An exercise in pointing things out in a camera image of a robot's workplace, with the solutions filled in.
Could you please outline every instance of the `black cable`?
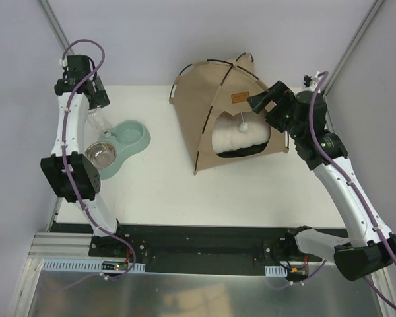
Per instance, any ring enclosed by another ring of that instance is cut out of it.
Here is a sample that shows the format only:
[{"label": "black cable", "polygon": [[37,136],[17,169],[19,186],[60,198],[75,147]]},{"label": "black cable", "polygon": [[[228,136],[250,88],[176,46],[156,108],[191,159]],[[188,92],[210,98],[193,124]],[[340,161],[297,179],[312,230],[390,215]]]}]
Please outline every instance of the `black cable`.
[{"label": "black cable", "polygon": [[[95,63],[94,63],[94,61],[92,60],[92,58],[89,57],[89,56],[87,56],[87,58],[90,60],[90,63],[91,63],[91,65],[92,65],[92,69],[95,69]],[[96,79],[97,79],[97,72],[95,72],[95,74],[94,74],[94,76],[93,76],[93,78],[92,78],[92,81],[95,81]]]},{"label": "black cable", "polygon": [[286,263],[288,264],[289,267],[286,267],[285,265],[283,265],[280,261],[278,261],[277,259],[275,259],[275,256],[273,254],[273,251],[270,252],[270,257],[273,259],[274,262],[278,263],[281,267],[283,267],[285,270],[287,270],[287,272],[292,271],[292,266],[290,264],[290,262],[288,260],[286,260]]}]

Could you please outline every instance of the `cable tie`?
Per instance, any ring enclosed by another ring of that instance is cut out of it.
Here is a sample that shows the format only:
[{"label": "cable tie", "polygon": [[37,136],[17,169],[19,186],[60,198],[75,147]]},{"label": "cable tie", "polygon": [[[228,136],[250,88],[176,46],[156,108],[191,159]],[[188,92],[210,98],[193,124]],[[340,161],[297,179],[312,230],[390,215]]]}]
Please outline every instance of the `cable tie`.
[{"label": "cable tie", "polygon": [[60,64],[60,66],[62,66],[63,68],[64,68],[64,67],[67,67],[67,58],[65,58],[65,59],[60,59],[60,60],[59,60],[59,64]]}]

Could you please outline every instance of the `stainless steel bowl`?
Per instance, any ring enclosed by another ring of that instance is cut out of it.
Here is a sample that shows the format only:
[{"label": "stainless steel bowl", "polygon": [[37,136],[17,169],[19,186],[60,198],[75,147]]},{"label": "stainless steel bowl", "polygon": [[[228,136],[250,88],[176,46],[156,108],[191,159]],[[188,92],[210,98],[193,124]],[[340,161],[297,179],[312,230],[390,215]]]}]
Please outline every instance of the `stainless steel bowl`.
[{"label": "stainless steel bowl", "polygon": [[109,142],[95,142],[85,151],[85,156],[98,169],[107,168],[116,159],[117,151]]}]

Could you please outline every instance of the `cat tent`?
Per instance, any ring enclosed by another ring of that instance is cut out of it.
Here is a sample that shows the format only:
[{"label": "cat tent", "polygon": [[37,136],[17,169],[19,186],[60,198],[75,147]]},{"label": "cat tent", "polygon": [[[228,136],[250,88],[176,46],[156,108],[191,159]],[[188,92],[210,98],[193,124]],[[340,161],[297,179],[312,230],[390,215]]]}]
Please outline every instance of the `cat tent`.
[{"label": "cat tent", "polygon": [[266,114],[265,110],[255,114],[246,101],[249,96],[268,89],[254,72],[252,55],[243,53],[229,61],[198,61],[185,67],[176,77],[169,102],[176,110],[195,174],[249,157],[288,152],[288,137],[269,125],[269,140],[265,143],[229,153],[216,154],[213,149],[213,130],[221,115],[240,116],[245,112],[247,118],[251,118]]}]

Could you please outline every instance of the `cable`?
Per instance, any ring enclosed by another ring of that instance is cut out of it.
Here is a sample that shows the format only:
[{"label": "cable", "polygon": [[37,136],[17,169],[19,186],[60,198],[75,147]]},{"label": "cable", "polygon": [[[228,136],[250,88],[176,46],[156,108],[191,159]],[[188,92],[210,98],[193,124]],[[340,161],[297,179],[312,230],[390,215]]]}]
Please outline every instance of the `cable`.
[{"label": "cable", "polygon": [[310,279],[313,279],[314,276],[316,276],[321,269],[325,266],[325,264],[327,263],[327,260],[324,260],[321,265],[314,271],[314,273],[312,273],[310,276],[308,276],[306,279],[304,279],[304,282],[308,282]]},{"label": "cable", "polygon": [[304,269],[304,268],[306,268],[306,267],[308,266],[308,260],[309,260],[309,257],[308,257],[308,255],[306,254],[306,255],[304,256],[304,266],[302,266],[301,269]]},{"label": "cable", "polygon": [[124,261],[125,264],[129,265],[129,256],[131,255],[130,249],[127,249],[126,259]]},{"label": "cable", "polygon": [[[82,38],[82,39],[80,39],[80,40],[76,40],[76,41],[72,42],[71,44],[69,44],[69,46],[68,46],[68,47],[66,48],[66,50],[63,52],[62,59],[65,59],[65,58],[66,58],[67,53],[69,52],[69,50],[70,50],[75,44],[78,44],[78,43],[81,43],[81,42],[91,43],[91,44],[94,44],[95,46],[97,46],[97,47],[101,50],[102,57],[101,57],[100,62],[99,62],[98,65],[97,65],[97,67],[95,67],[89,74],[87,74],[87,75],[86,75],[86,76],[74,87],[74,89],[72,90],[72,92],[71,92],[71,94],[69,95],[69,98],[68,98],[68,100],[67,100],[67,110],[70,109],[71,103],[72,103],[72,99],[73,99],[73,97],[76,95],[76,93],[77,93],[79,87],[81,87],[81,86],[83,85],[83,83],[85,83],[85,81],[88,80],[88,78],[90,78],[91,76],[93,76],[93,74],[95,74],[95,73],[97,72],[97,70],[99,70],[99,68],[101,68],[101,66],[103,65],[104,60],[105,60],[105,58],[106,58],[106,53],[104,52],[104,48],[103,48],[99,43],[97,43],[97,42],[95,42],[95,41],[93,41],[93,40],[89,40],[89,39],[86,39],[86,38]],[[132,246],[131,246],[127,241],[124,241],[124,239],[122,239],[122,238],[116,236],[115,234],[111,233],[110,231],[107,231],[106,229],[103,229],[103,228],[92,218],[92,216],[91,216],[91,214],[90,214],[90,211],[88,210],[88,207],[85,205],[85,203],[84,203],[84,201],[83,201],[83,199],[82,199],[81,193],[79,192],[78,187],[77,187],[77,185],[76,185],[76,183],[75,183],[75,180],[73,179],[72,173],[71,173],[71,171],[70,171],[70,169],[69,169],[69,164],[68,164],[68,162],[67,162],[67,153],[66,153],[66,145],[65,145],[65,143],[66,143],[66,130],[67,130],[67,120],[68,120],[68,117],[69,117],[69,111],[65,111],[65,115],[64,115],[64,117],[63,117],[63,133],[62,133],[62,136],[61,136],[61,140],[62,140],[62,142],[63,142],[63,144],[62,144],[62,146],[61,146],[61,152],[62,152],[62,157],[63,157],[63,165],[64,165],[65,170],[66,170],[66,175],[67,175],[67,177],[68,177],[68,179],[69,179],[69,182],[71,183],[72,189],[73,189],[73,191],[74,191],[74,193],[75,193],[75,196],[76,196],[76,198],[77,198],[79,204],[81,205],[82,210],[85,211],[85,214],[86,214],[86,216],[88,217],[88,220],[89,220],[96,228],[98,228],[98,230],[100,230],[101,232],[107,234],[108,236],[111,236],[113,239],[115,239],[115,240],[117,240],[117,241],[123,243],[124,245],[126,245],[126,247],[128,247],[128,249],[130,249],[130,251],[131,251],[131,253],[132,253],[132,256],[133,256],[132,265],[131,265],[130,267],[128,267],[123,273],[119,274],[118,276],[115,276],[115,277],[108,276],[108,275],[105,276],[106,279],[120,279],[120,278],[122,278],[123,276],[125,276],[126,274],[128,274],[128,273],[135,267],[135,263],[136,263],[136,261],[137,261],[137,256],[136,256],[136,254],[135,254],[134,249],[132,248]]]},{"label": "cable", "polygon": [[[88,56],[88,59],[89,59],[89,61],[90,61],[90,63],[91,63],[92,69],[94,69],[94,68],[95,68],[95,63],[94,63],[94,61],[93,61],[92,58],[89,57],[89,56]],[[94,74],[94,76],[93,76],[93,78],[92,78],[92,81],[95,81],[96,79],[97,79],[97,72],[95,72],[95,74]]]},{"label": "cable", "polygon": [[[336,162],[327,155],[327,153],[323,150],[321,145],[319,144],[317,140],[317,135],[315,134],[315,128],[314,128],[314,105],[315,105],[315,99],[317,98],[317,93],[320,90],[320,88],[323,86],[323,83],[325,82],[327,76],[329,75],[328,71],[324,71],[319,74],[320,76],[323,76],[323,78],[318,82],[317,88],[315,88],[311,102],[310,102],[310,111],[309,111],[309,117],[310,117],[310,132],[311,132],[311,138],[314,141],[314,145],[318,152],[322,155],[322,157],[329,162],[334,168],[336,168],[337,171],[345,178],[345,180],[348,182],[349,186],[354,190],[355,194],[358,196],[358,199],[360,200],[362,206],[364,206],[364,209],[367,213],[368,218],[370,218],[371,223],[373,224],[374,228],[378,228],[378,222],[376,221],[376,218],[374,217],[373,213],[371,212],[370,207],[368,206],[368,203],[364,199],[364,196],[362,195],[361,191],[358,189],[358,187],[352,182],[352,179],[350,176],[338,165]],[[387,241],[386,237],[382,233],[381,229],[378,229],[377,234],[380,238],[380,240],[384,243],[384,246],[387,250],[387,252],[390,255],[390,258],[393,260],[393,263],[396,265],[396,256],[393,253],[393,250],[390,248],[389,242]],[[369,286],[373,289],[374,292],[377,293],[378,296],[381,297],[385,301],[387,305],[389,305],[391,308],[396,310],[396,305],[393,304],[389,299],[387,299],[381,292],[378,290],[372,281],[367,276],[364,276],[365,282],[369,284]]]},{"label": "cable", "polygon": [[277,259],[275,258],[274,252],[273,252],[272,250],[271,250],[271,252],[270,252],[270,257],[271,257],[271,259],[272,259],[274,262],[278,263],[281,267],[283,267],[285,270],[287,270],[287,272],[290,272],[290,271],[292,270],[292,266],[291,266],[290,262],[286,260],[286,263],[288,264],[288,267],[285,266],[284,264],[282,264],[282,262],[280,262],[279,260],[277,260]]}]

